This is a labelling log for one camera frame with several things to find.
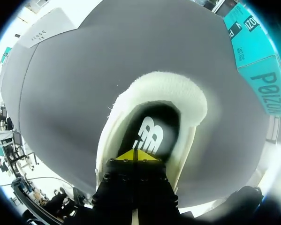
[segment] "teal packaging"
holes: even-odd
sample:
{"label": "teal packaging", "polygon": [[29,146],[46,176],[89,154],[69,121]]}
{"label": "teal packaging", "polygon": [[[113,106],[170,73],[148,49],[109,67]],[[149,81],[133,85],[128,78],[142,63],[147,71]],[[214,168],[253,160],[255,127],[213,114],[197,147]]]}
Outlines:
{"label": "teal packaging", "polygon": [[254,17],[238,3],[224,17],[237,70],[249,83],[267,114],[281,116],[279,57]]}

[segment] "new balance logo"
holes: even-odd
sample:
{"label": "new balance logo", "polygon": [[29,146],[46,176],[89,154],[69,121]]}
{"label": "new balance logo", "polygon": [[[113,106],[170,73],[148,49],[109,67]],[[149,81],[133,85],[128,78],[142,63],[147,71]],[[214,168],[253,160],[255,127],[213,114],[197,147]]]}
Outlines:
{"label": "new balance logo", "polygon": [[163,140],[162,128],[159,125],[154,126],[153,119],[147,116],[142,122],[138,135],[141,141],[136,140],[133,149],[137,147],[137,149],[155,154]]}

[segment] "shoe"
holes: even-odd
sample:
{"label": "shoe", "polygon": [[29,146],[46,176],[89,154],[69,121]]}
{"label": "shoe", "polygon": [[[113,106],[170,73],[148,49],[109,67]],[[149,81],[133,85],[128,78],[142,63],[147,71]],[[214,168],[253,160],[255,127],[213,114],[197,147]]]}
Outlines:
{"label": "shoe", "polygon": [[202,90],[189,78],[152,72],[136,79],[115,101],[97,152],[97,188],[104,166],[131,149],[163,160],[173,190],[190,152],[196,127],[207,114]]}

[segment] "black cable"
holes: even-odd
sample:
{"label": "black cable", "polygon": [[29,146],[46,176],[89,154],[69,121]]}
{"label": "black cable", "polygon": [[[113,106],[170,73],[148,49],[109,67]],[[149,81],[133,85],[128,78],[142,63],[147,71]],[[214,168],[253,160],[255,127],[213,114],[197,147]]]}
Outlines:
{"label": "black cable", "polygon": [[[70,185],[72,188],[74,187],[72,184],[68,183],[67,181],[62,180],[62,179],[57,178],[57,177],[35,177],[35,178],[30,178],[30,179],[25,179],[25,180],[37,180],[37,179],[43,179],[43,178],[53,178],[53,179],[61,180],[61,181],[65,182],[65,183],[67,183],[68,185]],[[9,186],[9,185],[12,185],[12,183],[10,183],[10,184],[3,184],[3,185],[0,185],[0,186],[4,187],[4,186]]]}

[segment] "gray surface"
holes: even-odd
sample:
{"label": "gray surface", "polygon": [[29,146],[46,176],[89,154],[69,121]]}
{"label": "gray surface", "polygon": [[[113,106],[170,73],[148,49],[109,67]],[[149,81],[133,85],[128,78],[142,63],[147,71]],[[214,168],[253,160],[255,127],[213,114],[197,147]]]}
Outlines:
{"label": "gray surface", "polygon": [[10,51],[0,75],[1,95],[7,105],[9,115],[12,115],[12,122],[18,130],[20,130],[19,104],[23,82],[36,48],[37,45],[30,49],[15,45]]}
{"label": "gray surface", "polygon": [[[21,76],[17,70],[6,76]],[[40,43],[23,85],[21,132],[51,169],[93,193],[108,107],[136,78],[156,70],[190,77],[208,102],[178,184],[179,205],[205,203],[245,185],[258,164],[268,116],[236,70],[223,20],[189,0],[104,0],[78,30]],[[3,92],[18,101],[11,88]],[[6,102],[16,121],[13,105]]]}

